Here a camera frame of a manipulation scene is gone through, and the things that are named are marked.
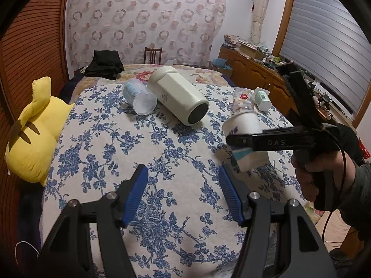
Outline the dark sleeved right forearm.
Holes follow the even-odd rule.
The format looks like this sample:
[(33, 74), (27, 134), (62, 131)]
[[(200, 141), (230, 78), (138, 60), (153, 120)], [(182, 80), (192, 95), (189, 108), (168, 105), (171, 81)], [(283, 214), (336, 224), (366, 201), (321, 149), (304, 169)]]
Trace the dark sleeved right forearm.
[(370, 165), (365, 163), (354, 131), (338, 123), (340, 143), (355, 165), (355, 179), (342, 196), (340, 213), (344, 222), (359, 232), (360, 240), (370, 239)]

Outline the person's right hand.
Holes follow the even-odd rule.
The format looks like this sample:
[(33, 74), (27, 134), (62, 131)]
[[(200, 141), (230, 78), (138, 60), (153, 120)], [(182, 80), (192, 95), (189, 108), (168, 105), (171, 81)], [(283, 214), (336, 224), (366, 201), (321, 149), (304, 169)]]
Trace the person's right hand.
[(356, 176), (356, 166), (352, 159), (345, 153), (345, 160), (343, 160), (343, 155), (339, 151), (320, 156), (306, 165), (300, 165), (297, 158), (293, 156), (292, 165), (295, 167), (302, 194), (309, 202), (314, 202), (319, 193), (319, 189), (313, 182), (314, 173), (332, 172), (337, 189), (340, 190), (342, 186), (343, 191), (351, 187)]

